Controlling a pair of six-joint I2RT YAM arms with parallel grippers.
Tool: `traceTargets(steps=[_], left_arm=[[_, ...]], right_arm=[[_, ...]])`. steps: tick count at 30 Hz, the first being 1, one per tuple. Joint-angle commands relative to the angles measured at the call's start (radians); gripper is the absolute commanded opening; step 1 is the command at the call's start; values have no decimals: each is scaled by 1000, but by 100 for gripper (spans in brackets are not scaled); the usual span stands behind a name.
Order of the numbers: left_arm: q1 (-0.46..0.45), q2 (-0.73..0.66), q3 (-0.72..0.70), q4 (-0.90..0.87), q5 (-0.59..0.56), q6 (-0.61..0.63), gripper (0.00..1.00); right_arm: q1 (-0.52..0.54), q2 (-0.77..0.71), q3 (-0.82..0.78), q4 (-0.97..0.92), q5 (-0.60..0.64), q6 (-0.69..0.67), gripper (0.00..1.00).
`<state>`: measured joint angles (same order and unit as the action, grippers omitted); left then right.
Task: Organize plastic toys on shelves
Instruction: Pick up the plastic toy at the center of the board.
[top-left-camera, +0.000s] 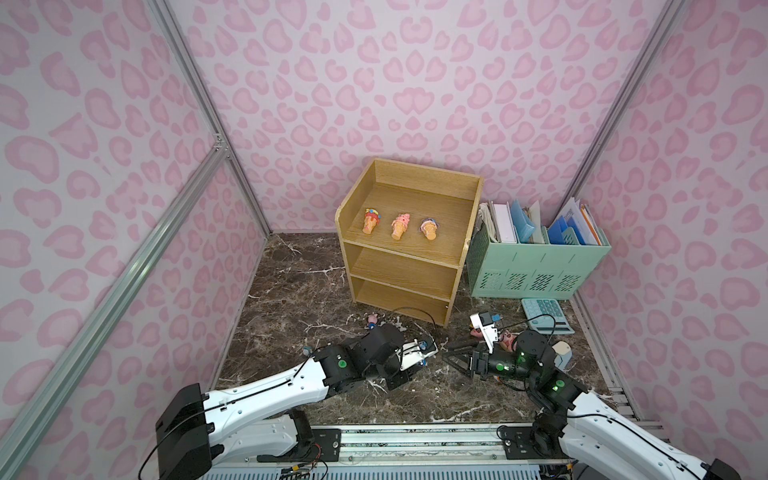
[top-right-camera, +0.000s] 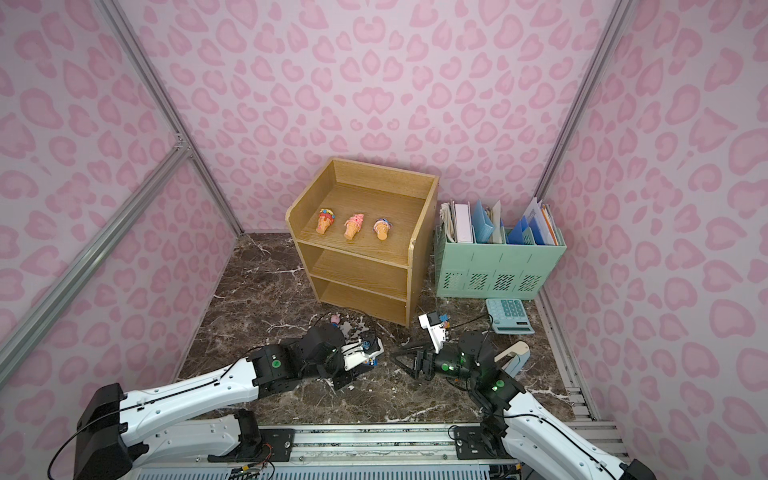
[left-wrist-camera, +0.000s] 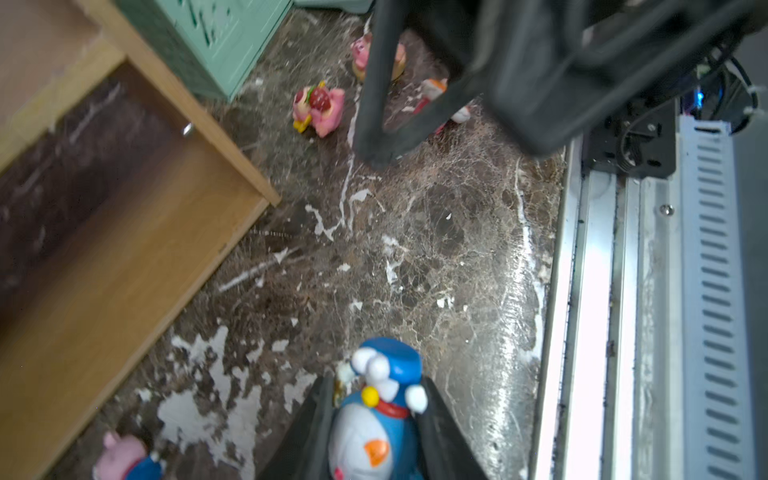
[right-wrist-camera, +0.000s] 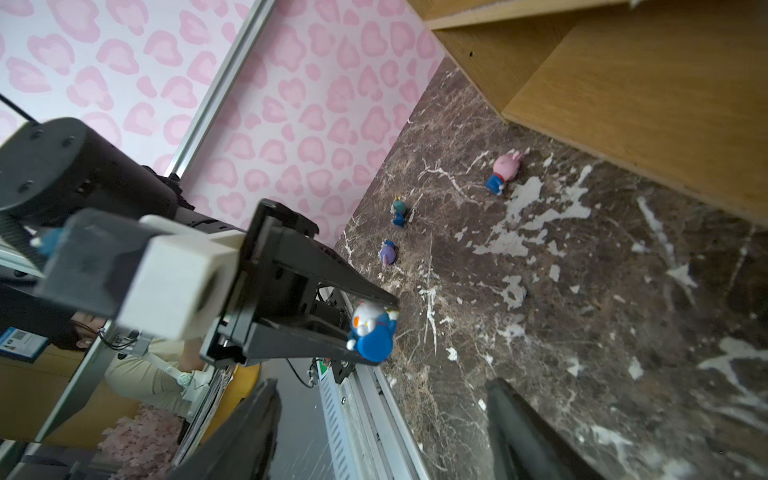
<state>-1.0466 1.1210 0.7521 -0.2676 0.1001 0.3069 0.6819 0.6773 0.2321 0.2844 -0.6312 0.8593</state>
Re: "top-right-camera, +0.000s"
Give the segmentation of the pink ice cream cone toy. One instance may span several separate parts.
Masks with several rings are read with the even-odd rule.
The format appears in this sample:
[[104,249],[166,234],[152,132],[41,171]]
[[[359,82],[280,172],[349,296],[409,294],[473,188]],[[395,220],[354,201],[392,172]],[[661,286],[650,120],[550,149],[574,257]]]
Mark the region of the pink ice cream cone toy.
[[352,241],[355,236],[362,229],[365,215],[363,213],[357,213],[349,217],[344,223],[344,238],[348,241]]

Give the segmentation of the sprinkled ice cream cone toy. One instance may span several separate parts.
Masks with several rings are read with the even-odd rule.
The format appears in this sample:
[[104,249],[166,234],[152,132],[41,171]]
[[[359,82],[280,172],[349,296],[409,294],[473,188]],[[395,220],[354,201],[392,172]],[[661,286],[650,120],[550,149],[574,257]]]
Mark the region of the sprinkled ice cream cone toy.
[[335,214],[331,209],[322,208],[318,214],[316,232],[324,235],[335,222]]

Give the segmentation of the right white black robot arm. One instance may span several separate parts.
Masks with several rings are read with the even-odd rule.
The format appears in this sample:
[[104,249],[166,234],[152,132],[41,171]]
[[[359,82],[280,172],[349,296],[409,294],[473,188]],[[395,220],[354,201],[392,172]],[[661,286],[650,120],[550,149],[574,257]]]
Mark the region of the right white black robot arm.
[[496,355],[488,336],[472,331],[440,348],[409,345],[391,353],[390,359],[414,379],[442,375],[456,382],[484,414],[484,443],[504,449],[545,479],[656,477],[641,461],[622,461],[552,415],[497,365]]

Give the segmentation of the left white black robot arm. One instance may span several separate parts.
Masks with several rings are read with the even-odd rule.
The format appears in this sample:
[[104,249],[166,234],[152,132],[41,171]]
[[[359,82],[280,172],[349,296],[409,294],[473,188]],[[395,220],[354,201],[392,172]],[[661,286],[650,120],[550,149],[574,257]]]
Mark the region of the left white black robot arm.
[[118,479],[150,451],[148,440],[168,427],[219,408],[294,390],[305,380],[328,379],[335,389],[373,369],[384,351],[368,331],[348,341],[332,324],[300,338],[254,348],[234,363],[154,389],[99,388],[77,422],[74,476]]

